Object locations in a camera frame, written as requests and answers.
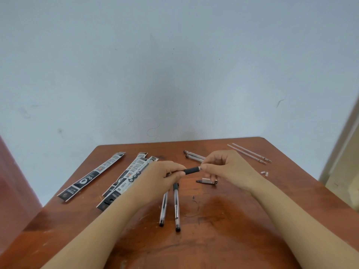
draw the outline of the wood grain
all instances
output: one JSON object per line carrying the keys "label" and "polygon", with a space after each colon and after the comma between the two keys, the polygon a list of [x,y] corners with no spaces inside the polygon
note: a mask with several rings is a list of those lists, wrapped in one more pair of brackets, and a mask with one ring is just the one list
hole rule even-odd
{"label": "wood grain", "polygon": [[[0,257],[0,268],[40,268],[101,211],[102,193],[132,162],[138,152],[186,167],[198,163],[183,150],[207,156],[236,143],[273,161],[267,166],[245,157],[258,172],[283,190],[329,230],[359,250],[359,215],[267,140],[259,137],[167,143],[98,146],[59,192],[115,152],[126,155],[83,189],[69,203],[53,197]],[[226,181],[217,185],[195,183],[200,173],[179,183],[181,232],[175,232],[173,191],[170,191],[165,225],[158,226],[157,200],[142,208],[118,239],[106,268],[299,268],[281,235],[248,194]]]}

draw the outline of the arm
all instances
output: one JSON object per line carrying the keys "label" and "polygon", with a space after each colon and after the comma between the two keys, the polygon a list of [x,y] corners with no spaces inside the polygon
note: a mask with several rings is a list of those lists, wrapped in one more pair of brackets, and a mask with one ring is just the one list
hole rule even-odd
{"label": "arm", "polygon": [[183,165],[172,161],[150,163],[131,188],[57,253],[42,268],[93,268],[105,266],[115,242],[132,216],[163,194],[182,176]]}
{"label": "arm", "polygon": [[357,268],[359,252],[259,175],[237,152],[215,151],[202,163],[207,176],[225,178],[257,199],[303,268]]}

